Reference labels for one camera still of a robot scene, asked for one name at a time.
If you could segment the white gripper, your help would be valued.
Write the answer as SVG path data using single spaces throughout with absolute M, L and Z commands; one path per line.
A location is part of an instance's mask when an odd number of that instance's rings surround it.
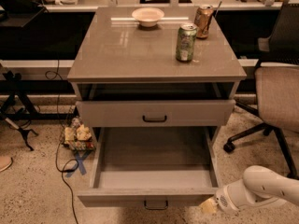
M 242 179 L 218 189 L 213 198 L 202 202 L 199 207 L 203 214 L 215 214 L 219 208 L 225 213 L 247 208 L 278 207 L 285 203 L 276 197 L 263 197 L 249 190 Z

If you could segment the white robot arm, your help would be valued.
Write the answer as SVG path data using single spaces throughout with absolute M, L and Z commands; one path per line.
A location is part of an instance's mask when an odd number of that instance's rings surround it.
M 299 205 L 299 181 L 253 165 L 239 180 L 219 188 L 199 207 L 204 214 L 233 213 L 247 208 L 278 207 L 286 202 Z

